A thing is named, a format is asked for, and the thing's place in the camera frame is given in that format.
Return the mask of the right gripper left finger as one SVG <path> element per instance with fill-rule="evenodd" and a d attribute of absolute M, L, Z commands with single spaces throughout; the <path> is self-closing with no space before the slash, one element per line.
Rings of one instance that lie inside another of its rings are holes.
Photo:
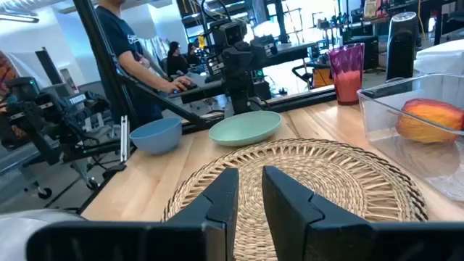
<path fill-rule="evenodd" d="M 66 221 L 36 231 L 28 260 L 232 260 L 239 172 L 227 168 L 165 222 Z"/>

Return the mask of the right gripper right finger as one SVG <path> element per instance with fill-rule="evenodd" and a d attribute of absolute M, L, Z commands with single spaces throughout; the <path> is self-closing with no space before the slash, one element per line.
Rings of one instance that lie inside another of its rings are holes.
<path fill-rule="evenodd" d="M 262 198 L 279 260 L 463 261 L 461 222 L 369 222 L 273 166 Z"/>

